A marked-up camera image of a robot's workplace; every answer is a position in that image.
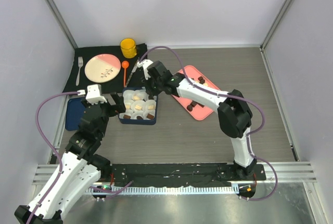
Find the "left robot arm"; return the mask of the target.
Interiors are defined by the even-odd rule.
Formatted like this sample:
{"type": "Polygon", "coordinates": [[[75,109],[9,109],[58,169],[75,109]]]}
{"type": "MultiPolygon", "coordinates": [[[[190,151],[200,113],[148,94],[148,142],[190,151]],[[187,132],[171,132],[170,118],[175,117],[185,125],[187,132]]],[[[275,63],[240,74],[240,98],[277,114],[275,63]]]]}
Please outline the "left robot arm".
{"type": "Polygon", "coordinates": [[[96,154],[105,136],[109,118],[125,111],[123,97],[90,89],[82,100],[85,110],[78,130],[70,138],[59,164],[44,188],[28,204],[15,211],[19,223],[62,223],[68,212],[95,182],[110,178],[110,161],[96,154]]]}

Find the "dark blue box lid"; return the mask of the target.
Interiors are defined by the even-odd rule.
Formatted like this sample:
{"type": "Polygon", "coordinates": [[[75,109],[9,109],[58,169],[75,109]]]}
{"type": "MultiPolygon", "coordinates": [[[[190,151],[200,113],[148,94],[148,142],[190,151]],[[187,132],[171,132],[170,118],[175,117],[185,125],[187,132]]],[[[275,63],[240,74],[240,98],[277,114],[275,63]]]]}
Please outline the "dark blue box lid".
{"type": "Polygon", "coordinates": [[[65,118],[65,129],[74,131],[79,129],[80,119],[84,114],[83,97],[69,99],[65,118]]]}

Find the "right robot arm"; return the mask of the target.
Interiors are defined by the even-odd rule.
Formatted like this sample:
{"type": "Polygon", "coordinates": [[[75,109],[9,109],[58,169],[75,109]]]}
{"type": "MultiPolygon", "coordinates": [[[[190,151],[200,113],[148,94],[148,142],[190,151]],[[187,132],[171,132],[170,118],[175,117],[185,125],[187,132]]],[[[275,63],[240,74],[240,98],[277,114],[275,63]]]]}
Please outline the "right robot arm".
{"type": "Polygon", "coordinates": [[[254,174],[257,160],[250,141],[252,112],[239,91],[227,93],[204,86],[189,78],[185,71],[172,74],[160,61],[146,59],[137,66],[144,73],[142,82],[150,95],[157,96],[164,92],[189,99],[216,112],[221,131],[232,142],[236,176],[246,180],[254,174]]]}

